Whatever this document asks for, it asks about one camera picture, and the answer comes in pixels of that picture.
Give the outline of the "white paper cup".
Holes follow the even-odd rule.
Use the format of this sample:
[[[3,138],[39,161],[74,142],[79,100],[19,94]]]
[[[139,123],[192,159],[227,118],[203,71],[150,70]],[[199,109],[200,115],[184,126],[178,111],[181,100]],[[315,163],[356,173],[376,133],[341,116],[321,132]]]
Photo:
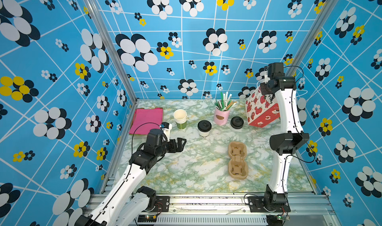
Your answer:
[[[201,120],[198,122],[198,131],[199,136],[202,138],[206,138],[212,129],[212,124],[208,120]]]

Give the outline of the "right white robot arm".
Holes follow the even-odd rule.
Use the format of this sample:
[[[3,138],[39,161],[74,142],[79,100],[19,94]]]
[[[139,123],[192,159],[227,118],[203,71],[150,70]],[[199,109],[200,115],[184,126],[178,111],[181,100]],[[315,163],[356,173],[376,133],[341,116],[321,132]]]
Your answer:
[[[286,209],[287,179],[291,159],[295,152],[309,140],[299,120],[294,77],[272,77],[261,85],[262,94],[276,98],[281,120],[281,133],[270,137],[273,150],[273,169],[264,194],[264,205],[268,211]]]

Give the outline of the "red paper gift bag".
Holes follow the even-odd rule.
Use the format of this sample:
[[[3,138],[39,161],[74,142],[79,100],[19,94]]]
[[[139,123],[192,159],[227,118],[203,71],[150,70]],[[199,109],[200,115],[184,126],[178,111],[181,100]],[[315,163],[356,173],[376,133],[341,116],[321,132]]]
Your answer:
[[[280,117],[279,105],[273,95],[263,95],[260,89],[246,99],[246,116],[249,126],[263,128]]]

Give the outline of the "black cup lid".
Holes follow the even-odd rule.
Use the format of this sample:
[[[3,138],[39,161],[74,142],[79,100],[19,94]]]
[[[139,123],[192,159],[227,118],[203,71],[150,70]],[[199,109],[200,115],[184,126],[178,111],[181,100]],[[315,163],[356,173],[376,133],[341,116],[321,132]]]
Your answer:
[[[198,130],[201,132],[209,132],[212,129],[212,124],[208,120],[198,122]]]

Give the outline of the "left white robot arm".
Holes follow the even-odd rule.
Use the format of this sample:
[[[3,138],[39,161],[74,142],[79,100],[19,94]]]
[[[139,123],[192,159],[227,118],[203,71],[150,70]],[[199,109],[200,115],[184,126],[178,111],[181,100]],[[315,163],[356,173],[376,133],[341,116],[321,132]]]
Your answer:
[[[146,186],[134,190],[155,164],[167,153],[182,152],[187,140],[171,139],[170,129],[152,129],[132,154],[129,165],[109,194],[88,215],[75,220],[76,226],[127,226],[143,211],[161,207],[156,203],[156,191]]]

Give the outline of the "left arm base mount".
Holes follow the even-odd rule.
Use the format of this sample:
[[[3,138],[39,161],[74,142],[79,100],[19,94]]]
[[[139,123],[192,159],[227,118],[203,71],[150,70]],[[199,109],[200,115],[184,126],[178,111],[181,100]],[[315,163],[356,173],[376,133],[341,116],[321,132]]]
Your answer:
[[[129,202],[133,209],[142,209],[142,212],[163,213],[169,211],[169,196],[148,197],[145,194],[136,194]]]

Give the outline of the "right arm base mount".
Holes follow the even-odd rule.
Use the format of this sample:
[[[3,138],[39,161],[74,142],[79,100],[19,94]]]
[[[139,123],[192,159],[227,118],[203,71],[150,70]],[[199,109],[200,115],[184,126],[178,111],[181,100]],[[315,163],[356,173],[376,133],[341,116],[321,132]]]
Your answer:
[[[251,213],[289,213],[290,206],[284,195],[276,197],[250,196],[246,198],[246,203]]]

